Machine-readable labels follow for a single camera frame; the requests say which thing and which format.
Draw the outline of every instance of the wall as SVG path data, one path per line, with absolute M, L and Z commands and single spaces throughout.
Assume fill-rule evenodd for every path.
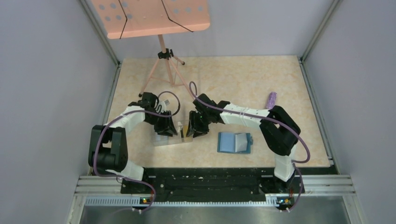
M 343 1 L 307 61 L 334 151 L 370 223 L 396 213 L 396 1 Z
M 115 66 L 77 0 L 0 2 L 0 223 L 65 223 Z
M 302 55 L 331 2 L 208 0 L 211 26 L 205 31 L 164 35 L 165 44 L 178 56 Z M 110 43 L 120 60 L 157 57 L 161 50 L 157 36 Z

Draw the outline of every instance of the tripod leg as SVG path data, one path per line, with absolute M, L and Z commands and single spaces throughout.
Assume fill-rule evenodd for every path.
M 153 68 L 151 69 L 150 75 L 148 76 L 148 79 L 147 79 L 146 83 L 144 84 L 144 86 L 140 90 L 139 97 L 141 97 L 143 95 L 143 92 L 146 89 L 147 84 L 149 84 L 149 81 L 150 81 L 151 77 L 153 76 L 153 73 L 156 70 L 159 61 L 160 61 L 160 59 L 156 60 L 156 63 L 154 64 Z
M 169 60 L 169 62 L 170 62 L 170 64 L 172 65 L 172 67 L 175 69 L 176 74 L 179 76 L 180 80 L 182 80 L 182 83 L 183 83 L 184 86 L 186 87 L 187 92 L 191 95 L 192 99 L 195 99 L 195 98 L 193 97 L 192 93 L 190 92 L 190 88 L 188 87 L 187 83 L 185 82 L 183 76 L 180 74 L 179 70 L 177 69 L 175 63 L 174 63 L 173 61 L 171 61 L 171 60 Z
M 168 71 L 168 76 L 169 76 L 170 85 L 173 85 L 173 84 L 175 84 L 175 83 L 173 82 L 173 76 L 172 76 L 172 72 L 170 71 L 169 62 L 172 62 L 172 61 L 171 61 L 171 60 L 165 59 L 165 66 L 166 66 L 166 70 Z
M 178 62 L 180 62 L 182 65 L 185 65 L 185 62 L 184 61 L 182 61 L 182 60 L 180 60 L 180 58 L 178 58 L 178 57 L 176 57 L 176 56 L 173 56 Z

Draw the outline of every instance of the tripod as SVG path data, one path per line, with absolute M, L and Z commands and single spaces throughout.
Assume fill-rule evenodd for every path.
M 149 84 L 149 81 L 150 81 L 151 79 L 157 79 L 157 80 L 160 80 L 160 81 L 163 81 L 163 82 L 170 83 L 171 86 L 181 86 L 181 85 L 184 85 L 185 88 L 187 89 L 188 93 L 189 93 L 189 94 L 191 95 L 191 97 L 194 99 L 194 97 L 192 96 L 192 93 L 190 92 L 190 89 L 189 89 L 187 83 L 185 82 L 183 76 L 180 74 L 179 70 L 177 69 L 177 66 L 176 66 L 175 63 L 171 60 L 171 58 L 172 58 L 172 57 L 175 58 L 175 59 L 176 59 L 178 62 L 180 62 L 182 65 L 185 65 L 185 62 L 182 61 L 182 60 L 180 60 L 180 58 L 174 56 L 174 55 L 173 55 L 172 49 L 168 49 L 168 48 L 165 47 L 165 42 L 163 41 L 163 36 L 162 36 L 162 34 L 158 35 L 158 39 L 159 39 L 160 45 L 161 45 L 161 52 L 158 53 L 158 59 L 156 60 L 156 63 L 154 64 L 153 68 L 151 69 L 150 75 L 148 76 L 148 79 L 147 79 L 146 83 L 145 83 L 144 86 L 141 88 L 140 93 L 139 93 L 139 97 L 142 97 L 144 90 L 146 89 L 147 85 Z M 169 81 L 168 81 L 168 80 L 165 80 L 165 79 L 153 77 L 153 73 L 154 73 L 154 71 L 156 70 L 157 65 L 158 65 L 158 63 L 159 63 L 159 61 L 160 61 L 161 59 L 164 59 L 164 61 L 165 61 L 165 66 L 166 66 L 166 70 L 167 70 L 167 72 L 168 72 Z M 182 81 L 181 84 L 175 84 L 176 77 L 175 77 L 175 80 L 173 80 L 173 76 L 172 76 L 172 73 L 171 73 L 171 71 L 170 71 L 170 66 L 172 66 L 173 69 L 176 71 L 177 76 L 179 76 L 180 80 Z

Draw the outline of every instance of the transparent box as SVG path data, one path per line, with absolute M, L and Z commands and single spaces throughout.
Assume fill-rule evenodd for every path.
M 188 130 L 188 120 L 178 121 L 174 123 L 177 135 L 173 137 L 158 135 L 153 131 L 151 142 L 154 146 L 168 146 L 181 143 L 192 142 L 192 136 L 186 137 Z

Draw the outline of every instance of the wooden tabletop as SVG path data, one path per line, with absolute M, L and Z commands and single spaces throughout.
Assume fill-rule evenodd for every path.
M 155 60 L 124 60 L 109 119 L 122 113 L 130 102 L 139 100 L 140 88 Z M 205 93 L 216 103 L 225 100 L 243 107 L 264 109 L 269 93 L 277 92 L 276 104 L 282 106 L 301 128 L 300 136 L 311 152 L 311 160 L 299 166 L 330 166 L 296 56 L 188 57 L 182 60 L 186 65 L 179 63 L 178 68 L 186 81 L 194 81 L 198 93 Z M 167 79 L 163 62 L 158 65 L 155 77 Z M 188 120 L 189 112 L 195 108 L 184 86 L 171 87 L 169 83 L 153 80 L 146 88 L 156 95 L 164 90 L 173 91 L 182 103 L 181 111 L 173 121 Z M 165 99 L 170 101 L 169 109 L 174 112 L 176 100 L 170 94 L 161 96 L 161 100 Z M 154 147 L 151 143 L 153 126 L 140 123 L 127 136 L 129 159 L 140 166 L 157 168 L 274 167 L 274 153 L 268 148 L 261 131 L 223 124 L 210 124 L 209 128 L 207 135 L 194 138 L 193 142 Z M 218 132 L 226 131 L 251 133 L 254 139 L 251 154 L 217 153 Z M 296 159 L 305 158 L 306 152 L 298 143 Z

